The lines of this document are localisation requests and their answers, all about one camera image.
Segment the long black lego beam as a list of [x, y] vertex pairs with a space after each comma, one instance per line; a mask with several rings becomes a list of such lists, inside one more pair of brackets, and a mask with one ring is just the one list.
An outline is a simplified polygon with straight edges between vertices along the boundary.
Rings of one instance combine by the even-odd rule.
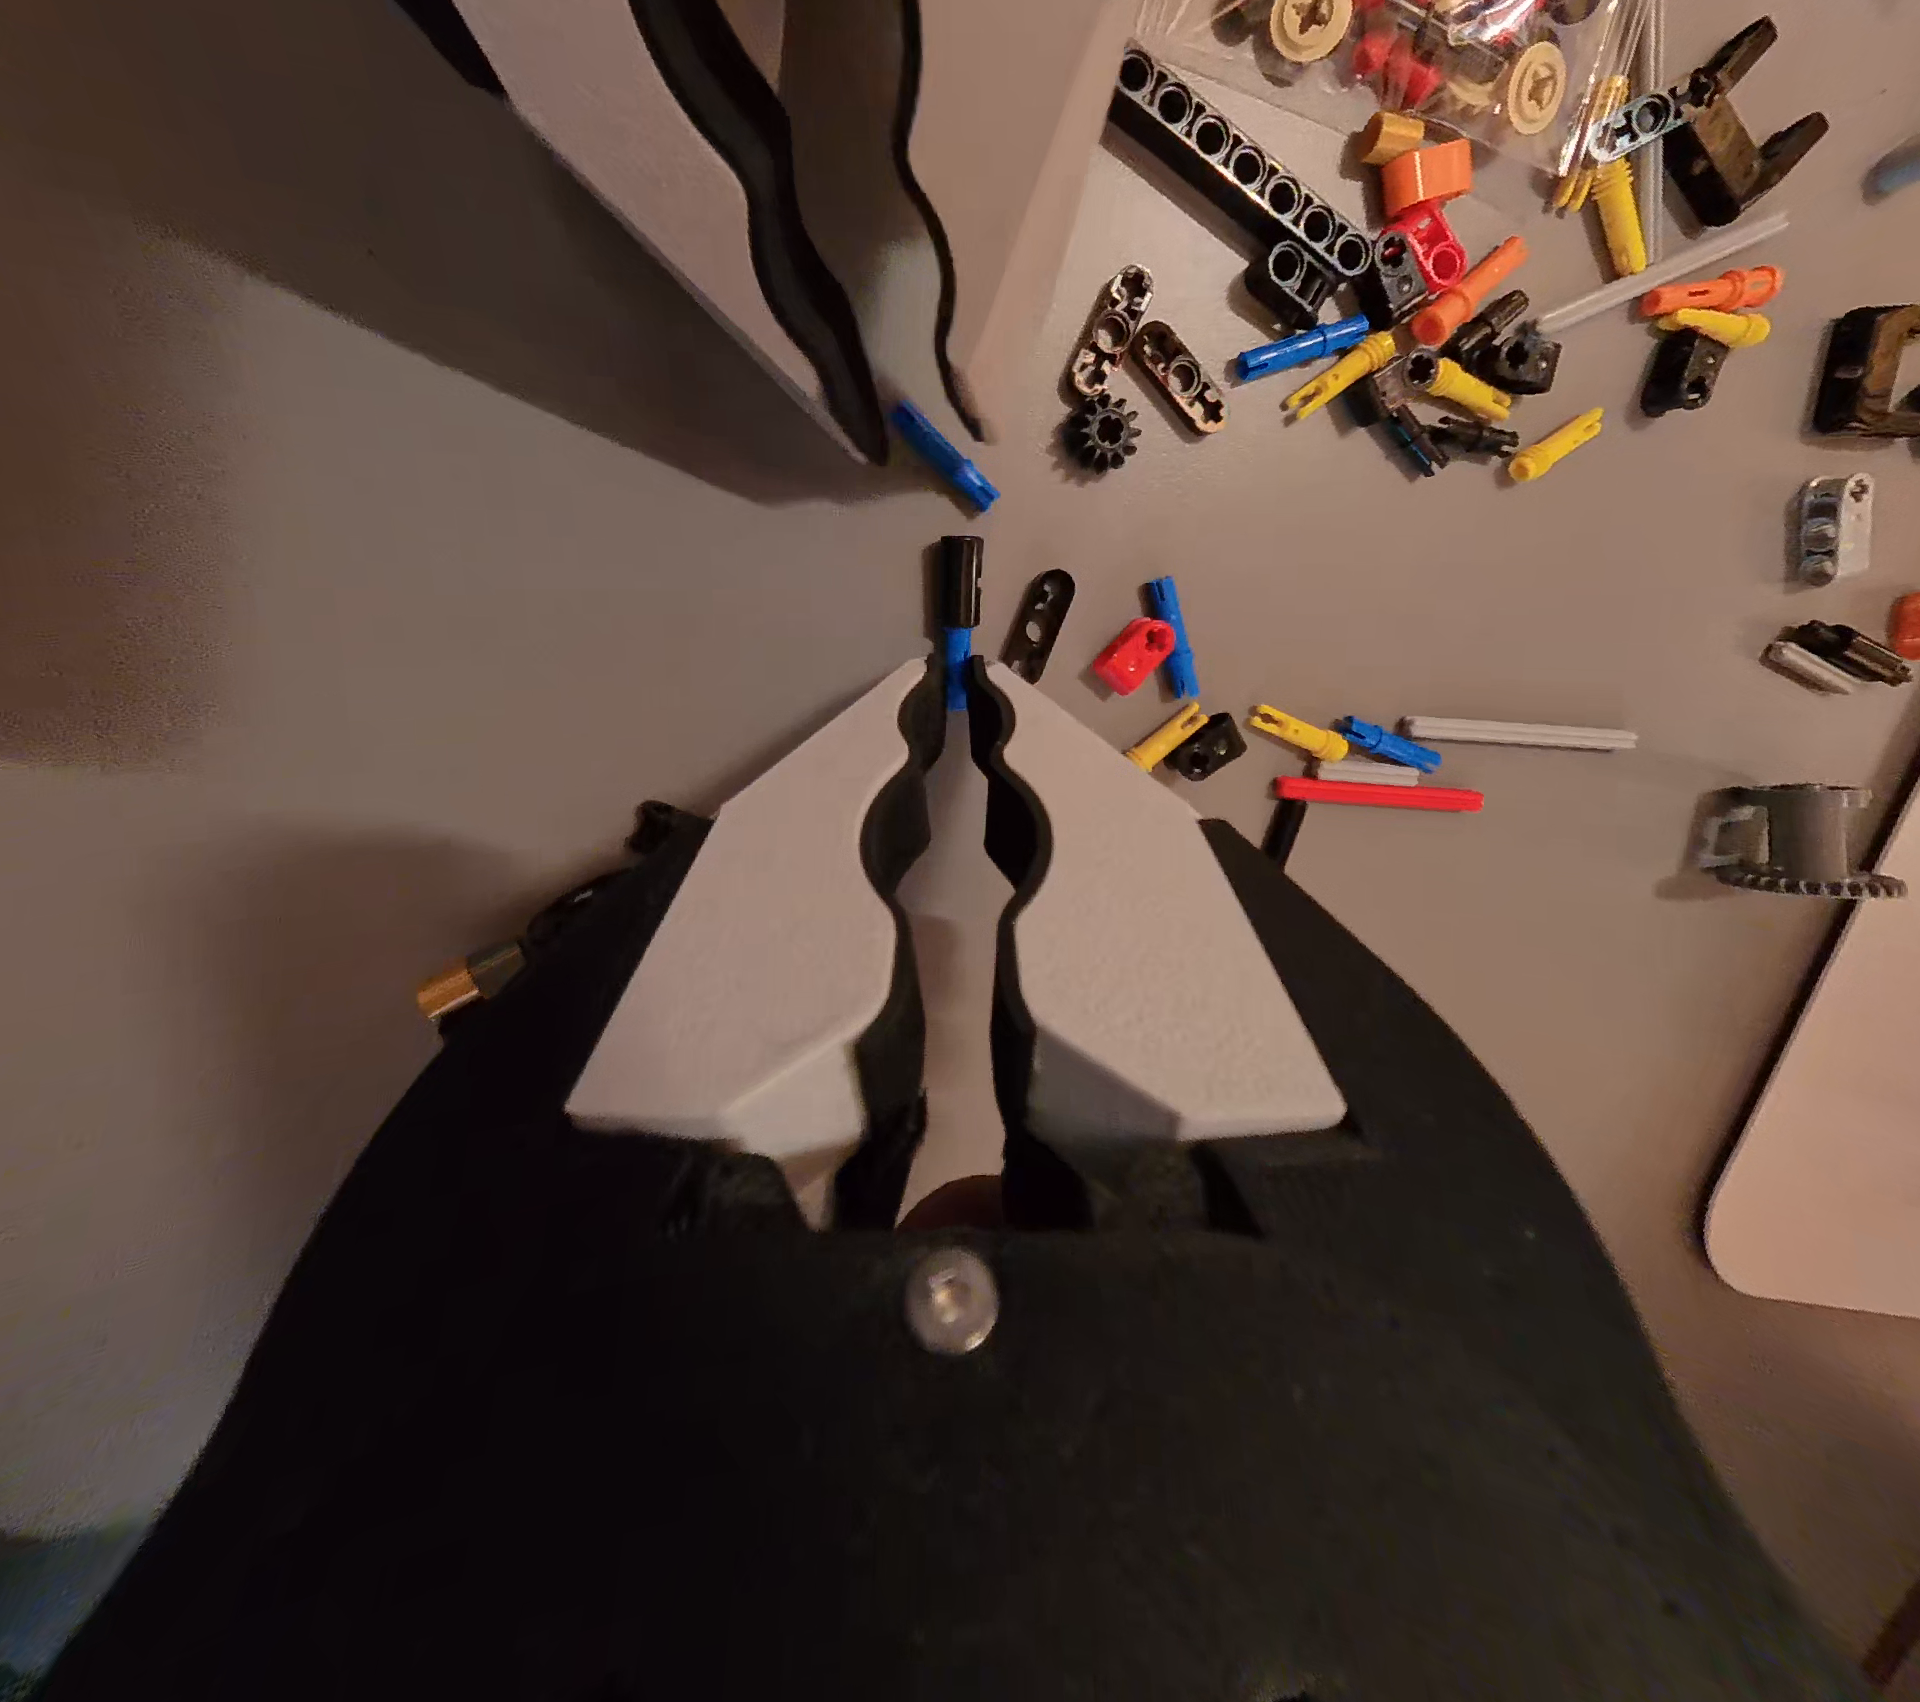
[[1373, 240], [1363, 228], [1136, 42], [1118, 61], [1109, 123], [1266, 247], [1293, 246], [1338, 283], [1373, 262]]

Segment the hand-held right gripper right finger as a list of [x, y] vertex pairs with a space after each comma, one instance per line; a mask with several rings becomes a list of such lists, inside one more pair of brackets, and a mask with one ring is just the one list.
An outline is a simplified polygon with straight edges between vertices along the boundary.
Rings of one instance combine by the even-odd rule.
[[1344, 1121], [1202, 817], [1001, 663], [969, 666], [996, 921], [989, 1055], [1016, 1228], [1203, 1210], [1199, 1150]]

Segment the long light grey lego axle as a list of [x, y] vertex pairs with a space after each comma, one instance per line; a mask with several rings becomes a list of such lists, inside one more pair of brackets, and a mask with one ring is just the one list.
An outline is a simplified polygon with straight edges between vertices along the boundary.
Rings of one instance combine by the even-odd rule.
[[1524, 749], [1578, 755], [1624, 755], [1639, 742], [1633, 730], [1434, 715], [1405, 715], [1397, 721], [1397, 735], [1427, 749]]

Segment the short black lego liftarm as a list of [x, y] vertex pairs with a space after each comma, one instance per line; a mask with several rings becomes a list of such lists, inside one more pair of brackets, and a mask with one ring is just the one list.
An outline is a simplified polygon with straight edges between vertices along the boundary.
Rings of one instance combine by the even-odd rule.
[[1109, 387], [1114, 368], [1130, 356], [1139, 326], [1153, 299], [1153, 278], [1145, 267], [1123, 267], [1099, 289], [1083, 341], [1068, 363], [1068, 390], [1090, 401]]
[[1139, 323], [1130, 344], [1130, 360], [1191, 435], [1211, 438], [1227, 425], [1227, 407], [1218, 386], [1168, 323]]

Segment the thin black lego liftarm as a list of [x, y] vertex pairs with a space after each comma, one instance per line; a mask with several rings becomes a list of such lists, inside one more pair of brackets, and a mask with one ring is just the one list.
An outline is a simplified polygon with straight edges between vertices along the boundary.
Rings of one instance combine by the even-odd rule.
[[1074, 597], [1077, 578], [1062, 566], [1048, 566], [1025, 586], [1010, 632], [1004, 636], [998, 651], [998, 663], [1023, 682], [1044, 681], [1044, 672], [1068, 623]]

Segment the light grey lego connector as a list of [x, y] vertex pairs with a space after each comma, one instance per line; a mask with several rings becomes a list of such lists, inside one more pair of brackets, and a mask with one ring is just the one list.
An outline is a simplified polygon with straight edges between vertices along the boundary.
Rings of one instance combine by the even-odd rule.
[[1874, 478], [1828, 475], [1807, 480], [1791, 502], [1789, 574], [1800, 588], [1861, 578], [1874, 533]]

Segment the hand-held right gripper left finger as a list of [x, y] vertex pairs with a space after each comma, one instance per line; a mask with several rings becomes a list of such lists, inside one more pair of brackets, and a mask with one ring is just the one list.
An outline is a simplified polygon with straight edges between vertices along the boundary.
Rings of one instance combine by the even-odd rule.
[[947, 678], [911, 659], [725, 803], [567, 1116], [832, 1183], [892, 1228], [925, 1140], [925, 1006], [901, 879], [931, 845]]

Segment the red lego axle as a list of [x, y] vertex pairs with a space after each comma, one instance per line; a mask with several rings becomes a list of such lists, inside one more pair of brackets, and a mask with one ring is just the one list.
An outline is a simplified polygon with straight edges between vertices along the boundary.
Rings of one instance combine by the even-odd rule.
[[1333, 808], [1384, 808], [1406, 815], [1481, 815], [1485, 794], [1466, 788], [1379, 784], [1379, 782], [1327, 782], [1327, 779], [1273, 779], [1275, 803], [1333, 806]]

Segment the brass plug connector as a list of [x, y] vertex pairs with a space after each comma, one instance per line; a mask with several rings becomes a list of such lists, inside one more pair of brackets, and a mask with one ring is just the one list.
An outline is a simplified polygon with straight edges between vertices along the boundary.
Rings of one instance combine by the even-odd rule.
[[461, 1015], [471, 1006], [497, 998], [515, 974], [525, 972], [525, 945], [519, 940], [477, 948], [458, 963], [427, 977], [415, 998], [422, 1019], [442, 1027], [448, 1016]]

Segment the small black lego gear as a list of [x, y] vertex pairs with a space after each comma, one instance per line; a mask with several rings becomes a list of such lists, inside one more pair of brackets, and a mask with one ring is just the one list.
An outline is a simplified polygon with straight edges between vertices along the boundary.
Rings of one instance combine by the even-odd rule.
[[1139, 451], [1139, 414], [1114, 393], [1087, 393], [1062, 420], [1054, 447], [1074, 478], [1114, 475]]

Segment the black and grey lego connector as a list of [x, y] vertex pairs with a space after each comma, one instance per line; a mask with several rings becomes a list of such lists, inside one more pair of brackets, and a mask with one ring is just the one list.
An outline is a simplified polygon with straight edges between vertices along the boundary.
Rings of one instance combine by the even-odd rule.
[[1861, 687], [1901, 690], [1913, 666], [1882, 641], [1828, 621], [1785, 627], [1761, 647], [1761, 666], [1819, 696], [1853, 696]]

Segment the dark grey lego gear turntable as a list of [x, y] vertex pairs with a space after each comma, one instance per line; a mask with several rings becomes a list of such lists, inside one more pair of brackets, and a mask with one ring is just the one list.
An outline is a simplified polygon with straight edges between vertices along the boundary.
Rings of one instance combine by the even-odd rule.
[[1861, 863], [1865, 788], [1785, 782], [1715, 790], [1692, 869], [1733, 891], [1794, 900], [1901, 900], [1908, 884]]

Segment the black forked lego connector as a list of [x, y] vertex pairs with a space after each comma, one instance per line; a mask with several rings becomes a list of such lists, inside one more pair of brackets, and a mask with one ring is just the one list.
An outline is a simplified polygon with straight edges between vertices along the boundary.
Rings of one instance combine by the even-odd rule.
[[1759, 15], [1692, 67], [1685, 97], [1692, 115], [1663, 138], [1663, 170], [1698, 231], [1733, 228], [1825, 140], [1825, 115], [1807, 115], [1752, 140], [1733, 103], [1736, 88], [1773, 49], [1776, 24]]

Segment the pile of mixed lego parts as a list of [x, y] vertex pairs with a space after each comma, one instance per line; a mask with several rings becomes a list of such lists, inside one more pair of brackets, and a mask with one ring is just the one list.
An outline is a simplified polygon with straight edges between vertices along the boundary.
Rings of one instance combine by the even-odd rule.
[[1691, 115], [1680, 94], [1661, 94], [1601, 126], [1601, 155], [1578, 165], [1560, 201], [1598, 211], [1612, 283], [1546, 316], [1510, 287], [1530, 261], [1524, 240], [1502, 240], [1476, 267], [1455, 243], [1449, 207], [1476, 182], [1470, 147], [1427, 140], [1405, 115], [1378, 115], [1357, 153], [1378, 170], [1384, 225], [1352, 314], [1308, 316], [1293, 334], [1244, 349], [1227, 363], [1230, 378], [1253, 386], [1308, 368], [1308, 381], [1282, 401], [1291, 420], [1344, 404], [1411, 475], [1427, 480], [1455, 459], [1476, 459], [1499, 466], [1510, 484], [1537, 480], [1603, 425], [1603, 413], [1587, 413], [1536, 444], [1510, 426], [1519, 401], [1557, 390], [1566, 328], [1631, 305], [1654, 341], [1698, 328], [1742, 353], [1770, 337], [1764, 310], [1782, 289], [1779, 270], [1706, 274], [1721, 261], [1710, 247], [1663, 274], [1652, 270], [1637, 158]]

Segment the red lego connector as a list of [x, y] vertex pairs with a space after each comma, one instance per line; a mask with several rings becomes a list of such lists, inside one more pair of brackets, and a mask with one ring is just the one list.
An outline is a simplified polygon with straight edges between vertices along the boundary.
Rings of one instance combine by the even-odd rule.
[[1165, 647], [1165, 627], [1153, 623], [1148, 614], [1139, 614], [1126, 621], [1112, 641], [1102, 645], [1102, 651], [1087, 666], [1087, 678], [1109, 696], [1136, 696], [1159, 672]]

